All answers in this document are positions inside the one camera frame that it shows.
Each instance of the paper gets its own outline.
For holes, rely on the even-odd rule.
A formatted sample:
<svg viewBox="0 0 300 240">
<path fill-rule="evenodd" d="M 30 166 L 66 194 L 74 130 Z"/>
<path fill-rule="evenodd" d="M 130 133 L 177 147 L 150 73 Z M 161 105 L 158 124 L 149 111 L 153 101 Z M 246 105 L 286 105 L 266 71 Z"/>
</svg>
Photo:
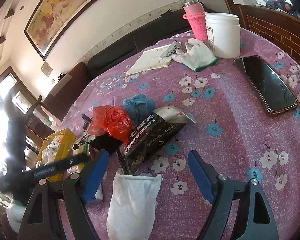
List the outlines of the paper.
<svg viewBox="0 0 300 240">
<path fill-rule="evenodd" d="M 170 44 L 144 51 L 142 56 L 127 71 L 126 76 L 145 70 L 167 67 L 172 60 L 171 56 L 165 58 L 159 58 L 159 56 L 164 53 L 169 46 Z"/>
</svg>

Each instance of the white plastic jar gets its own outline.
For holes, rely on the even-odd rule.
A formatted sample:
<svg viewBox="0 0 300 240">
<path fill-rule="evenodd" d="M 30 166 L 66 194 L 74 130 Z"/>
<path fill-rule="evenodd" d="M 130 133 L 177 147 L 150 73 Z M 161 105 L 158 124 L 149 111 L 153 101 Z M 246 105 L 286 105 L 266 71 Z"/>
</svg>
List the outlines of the white plastic jar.
<svg viewBox="0 0 300 240">
<path fill-rule="evenodd" d="M 219 58 L 240 56 L 240 25 L 237 15 L 206 13 L 209 49 Z"/>
</svg>

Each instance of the red plastic bag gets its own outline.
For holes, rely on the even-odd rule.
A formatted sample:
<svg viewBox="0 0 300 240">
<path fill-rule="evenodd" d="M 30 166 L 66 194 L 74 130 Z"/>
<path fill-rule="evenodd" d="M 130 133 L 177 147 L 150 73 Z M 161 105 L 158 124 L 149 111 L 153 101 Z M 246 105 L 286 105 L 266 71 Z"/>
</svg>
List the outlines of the red plastic bag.
<svg viewBox="0 0 300 240">
<path fill-rule="evenodd" d="M 132 131 L 132 121 L 123 106 L 98 106 L 93 108 L 93 119 L 88 133 L 99 136 L 106 132 L 125 141 Z"/>
</svg>

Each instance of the pink thermos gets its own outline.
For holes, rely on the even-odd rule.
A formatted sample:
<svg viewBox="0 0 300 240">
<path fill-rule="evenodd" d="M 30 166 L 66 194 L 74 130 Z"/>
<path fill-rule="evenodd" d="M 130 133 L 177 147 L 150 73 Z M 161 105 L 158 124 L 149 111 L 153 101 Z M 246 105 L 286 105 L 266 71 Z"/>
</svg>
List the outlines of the pink thermos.
<svg viewBox="0 0 300 240">
<path fill-rule="evenodd" d="M 194 36 L 198 40 L 207 40 L 206 15 L 199 0 L 183 0 L 183 8 L 186 14 L 184 19 L 188 20 Z"/>
</svg>

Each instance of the purple tablecloth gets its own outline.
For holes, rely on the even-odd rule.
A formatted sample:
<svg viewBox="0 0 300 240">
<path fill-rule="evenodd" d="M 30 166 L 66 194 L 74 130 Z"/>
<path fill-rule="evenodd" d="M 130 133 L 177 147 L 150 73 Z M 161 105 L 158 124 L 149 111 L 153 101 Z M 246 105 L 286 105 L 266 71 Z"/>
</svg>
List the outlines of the purple tablecloth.
<svg viewBox="0 0 300 240">
<path fill-rule="evenodd" d="M 193 38 L 192 33 L 173 37 L 182 42 L 189 38 Z M 153 48 L 170 44 L 171 39 Z M 160 152 L 159 160 L 145 163 L 138 172 L 153 176 L 161 173 L 163 177 L 152 240 L 195 239 L 210 212 L 210 204 L 202 198 L 186 165 L 187 154 L 193 149 L 217 172 L 231 179 L 245 181 L 254 177 L 262 182 L 281 240 L 290 239 L 300 224 L 300 67 L 278 47 L 252 32 L 241 29 L 241 42 L 240 57 L 259 55 L 274 66 L 298 98 L 296 110 L 269 117 L 252 85 L 233 65 L 233 59 L 219 59 L 216 65 L 199 73 L 172 61 L 167 68 L 126 77 L 125 72 L 140 57 L 139 53 L 91 81 L 59 127 L 69 127 L 80 135 L 81 114 L 92 116 L 94 106 L 121 105 L 125 98 L 139 93 L 153 98 L 157 108 L 175 105 L 193 114 L 197 124 L 186 125 Z M 103 203 L 87 204 L 101 239 L 108 239 L 106 219 L 118 168 L 117 157 L 112 155 L 102 181 Z M 63 205 L 61 213 L 67 238 L 73 239 Z M 230 237 L 234 220 L 235 213 L 231 211 L 224 239 Z"/>
</svg>

